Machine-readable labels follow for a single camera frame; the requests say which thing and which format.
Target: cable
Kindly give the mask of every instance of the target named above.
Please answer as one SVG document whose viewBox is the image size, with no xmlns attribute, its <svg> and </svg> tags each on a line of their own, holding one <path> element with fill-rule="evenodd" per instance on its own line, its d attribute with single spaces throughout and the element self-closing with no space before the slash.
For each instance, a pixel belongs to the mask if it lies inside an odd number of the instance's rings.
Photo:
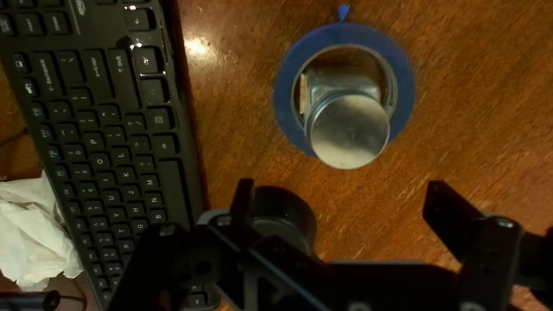
<svg viewBox="0 0 553 311">
<path fill-rule="evenodd" d="M 82 306 L 83 306 L 83 311 L 87 310 L 87 301 L 85 299 L 82 299 L 82 298 L 76 298 L 76 296 L 61 296 L 63 299 L 66 299 L 66 301 L 76 301 L 76 303 L 82 303 Z"/>
</svg>

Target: keyboard key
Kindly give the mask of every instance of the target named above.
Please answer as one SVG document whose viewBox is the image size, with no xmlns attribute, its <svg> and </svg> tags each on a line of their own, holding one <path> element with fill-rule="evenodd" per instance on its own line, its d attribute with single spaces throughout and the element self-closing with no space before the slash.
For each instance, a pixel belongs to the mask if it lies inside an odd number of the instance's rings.
<svg viewBox="0 0 553 311">
<path fill-rule="evenodd" d="M 114 289 L 120 287 L 120 282 L 121 282 L 121 277 L 120 277 L 120 275 L 113 275 L 113 277 L 111 277 L 111 286 L 113 286 Z"/>
<path fill-rule="evenodd" d="M 94 275 L 104 275 L 102 265 L 92 265 L 92 273 Z"/>
<path fill-rule="evenodd" d="M 63 153 L 59 151 L 57 146 L 49 146 L 47 156 L 51 161 L 61 161 L 63 159 Z"/>
<path fill-rule="evenodd" d="M 82 132 L 99 130 L 97 115 L 94 111 L 78 113 L 76 121 Z"/>
<path fill-rule="evenodd" d="M 83 248 L 92 248 L 92 239 L 90 239 L 90 235 L 82 235 L 82 244 L 83 244 Z"/>
<path fill-rule="evenodd" d="M 130 218 L 144 218 L 144 216 L 146 216 L 144 206 L 139 204 L 139 203 L 128 204 L 128 206 L 127 206 L 127 211 L 128 211 L 128 216 L 130 216 Z"/>
<path fill-rule="evenodd" d="M 80 184 L 76 187 L 80 197 L 97 197 L 99 196 L 99 189 L 95 184 Z"/>
<path fill-rule="evenodd" d="M 104 128 L 104 135 L 109 146 L 127 146 L 127 135 L 125 135 L 125 128 L 121 127 L 109 127 Z"/>
<path fill-rule="evenodd" d="M 149 158 L 149 156 L 137 158 L 137 168 L 140 173 L 154 172 L 156 170 L 154 158 Z"/>
<path fill-rule="evenodd" d="M 127 147 L 111 149 L 111 158 L 116 165 L 128 165 L 132 161 L 132 154 Z"/>
<path fill-rule="evenodd" d="M 68 161 L 83 161 L 87 158 L 83 146 L 64 146 L 63 151 Z"/>
<path fill-rule="evenodd" d="M 149 154 L 151 153 L 151 140 L 146 135 L 132 137 L 130 146 L 134 154 Z"/>
<path fill-rule="evenodd" d="M 56 121 L 71 120 L 71 108 L 68 102 L 49 102 L 49 113 Z"/>
<path fill-rule="evenodd" d="M 108 210 L 108 216 L 111 220 L 111 223 L 120 223 L 127 220 L 127 215 L 123 210 Z"/>
<path fill-rule="evenodd" d="M 73 199 L 73 197 L 75 197 L 75 189 L 73 189 L 73 185 L 70 185 L 70 184 L 64 184 L 64 185 L 61 187 L 61 192 L 63 192 L 63 196 L 64 196 L 66 199 Z"/>
<path fill-rule="evenodd" d="M 118 191 L 109 191 L 102 194 L 108 206 L 121 206 L 121 194 Z"/>
<path fill-rule="evenodd" d="M 32 115 L 37 121 L 47 120 L 47 111 L 42 102 L 32 102 Z"/>
<path fill-rule="evenodd" d="M 80 132 L 76 130 L 75 125 L 61 125 L 57 128 L 57 137 L 66 142 L 75 142 L 75 140 L 80 140 Z"/>
<path fill-rule="evenodd" d="M 70 166 L 71 175 L 78 180 L 90 180 L 92 178 L 92 168 L 89 165 L 73 165 Z"/>
<path fill-rule="evenodd" d="M 128 132 L 144 132 L 146 130 L 146 121 L 142 115 L 130 115 L 125 118 L 125 127 Z"/>
<path fill-rule="evenodd" d="M 111 291 L 102 291 L 102 301 L 108 303 L 111 299 L 113 292 Z"/>
<path fill-rule="evenodd" d="M 52 142 L 56 137 L 54 137 L 54 132 L 52 132 L 52 127 L 49 127 L 49 125 L 42 125 L 40 128 L 38 128 L 38 135 L 40 135 L 40 139 L 42 140 L 45 140 L 45 142 Z"/>
<path fill-rule="evenodd" d="M 16 16 L 18 30 L 23 37 L 40 37 L 45 35 L 42 21 L 37 14 L 18 14 Z"/>
<path fill-rule="evenodd" d="M 123 265 L 121 263 L 109 263 L 108 265 L 108 273 L 109 275 L 121 275 L 123 273 Z"/>
<path fill-rule="evenodd" d="M 35 80 L 23 80 L 23 92 L 28 97 L 38 97 L 38 87 L 37 87 Z"/>
<path fill-rule="evenodd" d="M 111 161 L 108 154 L 92 154 L 90 156 L 92 166 L 99 172 L 99 170 L 109 170 L 111 168 Z"/>
<path fill-rule="evenodd" d="M 108 289 L 108 287 L 109 287 L 106 279 L 99 279 L 99 280 L 97 280 L 97 286 L 99 286 L 101 289 Z"/>
<path fill-rule="evenodd" d="M 128 225 L 113 225 L 113 232 L 118 239 L 132 237 L 132 229 Z"/>
<path fill-rule="evenodd" d="M 2 37 L 14 37 L 16 30 L 14 30 L 14 23 L 9 16 L 0 16 L 0 35 Z"/>
<path fill-rule="evenodd" d="M 168 101 L 166 87 L 163 80 L 142 80 L 142 102 L 146 106 L 163 106 Z"/>
<path fill-rule="evenodd" d="M 106 149 L 104 137 L 101 134 L 85 134 L 83 142 L 89 151 L 104 151 Z"/>
<path fill-rule="evenodd" d="M 206 294 L 189 294 L 185 306 L 204 308 L 208 305 Z"/>
<path fill-rule="evenodd" d="M 161 73 L 161 59 L 156 49 L 134 51 L 134 61 L 140 76 Z"/>
<path fill-rule="evenodd" d="M 127 168 L 118 168 L 116 173 L 118 173 L 120 184 L 134 184 L 134 182 L 137 182 L 135 170 L 130 168 L 130 166 L 127 166 Z"/>
<path fill-rule="evenodd" d="M 101 106 L 99 116 L 102 125 L 118 125 L 121 123 L 121 115 L 118 106 Z"/>
<path fill-rule="evenodd" d="M 101 248 L 114 246 L 114 237 L 111 234 L 99 234 L 97 235 L 97 244 Z"/>
<path fill-rule="evenodd" d="M 70 35 L 71 33 L 68 16 L 63 13 L 45 14 L 45 21 L 47 21 L 47 30 L 52 35 Z"/>
<path fill-rule="evenodd" d="M 120 258 L 118 249 L 113 249 L 113 248 L 102 249 L 101 254 L 104 261 L 116 261 Z"/>
<path fill-rule="evenodd" d="M 121 189 L 125 201 L 140 201 L 140 189 L 137 185 L 127 185 Z"/>
<path fill-rule="evenodd" d="M 151 223 L 165 223 L 168 220 L 163 210 L 154 210 L 149 215 L 151 215 Z"/>
<path fill-rule="evenodd" d="M 87 89 L 71 89 L 68 97 L 75 109 L 89 109 L 92 108 L 92 97 Z"/>
<path fill-rule="evenodd" d="M 146 220 L 134 220 L 132 227 L 134 227 L 134 234 L 140 235 L 149 229 L 149 223 Z"/>
<path fill-rule="evenodd" d="M 89 258 L 89 261 L 99 261 L 99 253 L 97 251 L 94 251 L 94 249 L 89 249 L 87 251 L 87 258 Z"/>
<path fill-rule="evenodd" d="M 14 54 L 13 56 L 13 64 L 18 73 L 26 75 L 32 71 L 30 61 L 23 54 Z"/>
<path fill-rule="evenodd" d="M 173 128 L 173 116 L 170 109 L 149 109 L 146 118 L 149 130 L 166 132 Z"/>
<path fill-rule="evenodd" d="M 38 71 L 38 85 L 47 96 L 61 97 L 63 85 L 59 82 L 57 71 L 54 68 L 54 59 L 51 54 L 35 54 L 35 68 Z"/>
<path fill-rule="evenodd" d="M 114 189 L 118 185 L 116 175 L 113 175 L 113 173 L 99 173 L 97 180 L 102 189 Z"/>
<path fill-rule="evenodd" d="M 146 201 L 146 206 L 149 208 L 149 210 L 159 210 L 159 208 L 163 208 L 163 199 L 161 199 L 161 194 L 146 194 L 144 196 L 144 201 Z"/>
<path fill-rule="evenodd" d="M 14 7 L 35 7 L 35 0 L 11 0 Z"/>
<path fill-rule="evenodd" d="M 154 28 L 151 11 L 127 11 L 125 21 L 130 32 L 147 32 Z"/>
<path fill-rule="evenodd" d="M 120 251 L 127 253 L 127 254 L 134 253 L 135 251 L 135 242 L 130 241 L 130 239 L 120 241 Z"/>
<path fill-rule="evenodd" d="M 59 182 L 68 182 L 70 180 L 66 166 L 56 166 L 54 168 L 54 175 L 56 175 L 56 180 L 59 180 Z"/>
<path fill-rule="evenodd" d="M 153 139 L 153 149 L 158 158 L 175 158 L 178 154 L 173 135 L 158 135 Z"/>
<path fill-rule="evenodd" d="M 111 82 L 108 78 L 106 61 L 102 52 L 85 51 L 82 56 L 83 56 L 85 73 L 92 87 L 92 94 L 95 94 L 97 99 L 111 99 L 113 90 L 111 90 Z"/>
<path fill-rule="evenodd" d="M 82 204 L 80 203 L 70 203 L 68 204 L 68 211 L 70 211 L 70 215 L 73 215 L 73 216 L 78 216 L 78 215 L 82 215 L 83 211 L 82 211 Z"/>
<path fill-rule="evenodd" d="M 108 66 L 113 78 L 113 85 L 118 96 L 125 96 L 125 106 L 128 111 L 140 109 L 137 97 L 134 71 L 125 51 L 108 51 Z"/>
<path fill-rule="evenodd" d="M 140 187 L 149 192 L 149 191 L 158 191 L 159 189 L 159 180 L 156 175 L 144 175 L 140 177 Z"/>
<path fill-rule="evenodd" d="M 102 215 L 104 213 L 104 206 L 101 201 L 85 201 L 83 208 L 85 208 L 87 215 Z"/>
<path fill-rule="evenodd" d="M 109 230 L 108 218 L 90 218 L 90 229 L 95 232 Z"/>
<path fill-rule="evenodd" d="M 83 83 L 83 66 L 76 52 L 66 51 L 57 54 L 59 68 L 68 85 Z"/>
</svg>

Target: wood grain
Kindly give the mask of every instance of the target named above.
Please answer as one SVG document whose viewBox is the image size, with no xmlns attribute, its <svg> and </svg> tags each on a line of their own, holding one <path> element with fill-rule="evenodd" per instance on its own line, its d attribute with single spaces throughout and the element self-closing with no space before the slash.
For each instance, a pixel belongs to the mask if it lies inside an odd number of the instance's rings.
<svg viewBox="0 0 553 311">
<path fill-rule="evenodd" d="M 484 211 L 545 234 L 553 225 L 553 2 L 356 2 L 350 19 L 400 42 L 417 76 L 408 128 L 358 172 L 303 156 L 272 109 L 287 49 L 336 21 L 337 4 L 182 0 L 210 206 L 229 206 L 237 182 L 251 177 L 311 204 L 324 260 L 422 260 L 457 268 L 420 216 L 426 185 L 439 178 Z M 11 135 L 4 125 L 14 106 L 0 83 L 2 139 Z M 0 173 L 32 175 L 32 146 L 13 153 L 2 153 L 9 161 L 0 161 Z M 522 291 L 517 305 L 541 310 Z"/>
</svg>

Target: screw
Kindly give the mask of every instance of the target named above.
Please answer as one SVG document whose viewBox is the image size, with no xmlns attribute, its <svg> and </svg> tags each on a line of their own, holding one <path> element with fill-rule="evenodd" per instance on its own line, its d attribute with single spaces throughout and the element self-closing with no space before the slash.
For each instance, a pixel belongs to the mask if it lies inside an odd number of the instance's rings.
<svg viewBox="0 0 553 311">
<path fill-rule="evenodd" d="M 507 220 L 507 218 L 498 218 L 498 225 L 503 227 L 503 229 L 514 229 L 515 223 Z"/>
</svg>

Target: blue tape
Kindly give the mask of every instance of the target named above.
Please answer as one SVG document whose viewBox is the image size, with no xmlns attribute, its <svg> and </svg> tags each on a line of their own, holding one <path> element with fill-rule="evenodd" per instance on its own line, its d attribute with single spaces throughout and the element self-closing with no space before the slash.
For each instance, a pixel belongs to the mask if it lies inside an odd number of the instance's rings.
<svg viewBox="0 0 553 311">
<path fill-rule="evenodd" d="M 318 28 L 296 42 L 289 51 L 280 64 L 273 94 L 273 106 L 280 130 L 298 149 L 313 158 L 315 153 L 306 140 L 294 109 L 294 89 L 299 75 L 315 56 L 339 47 L 360 47 L 370 51 L 389 66 L 398 85 L 398 106 L 391 120 L 391 142 L 401 134 L 413 113 L 415 78 L 412 66 L 398 44 L 382 33 L 360 25 L 337 23 Z"/>
</svg>

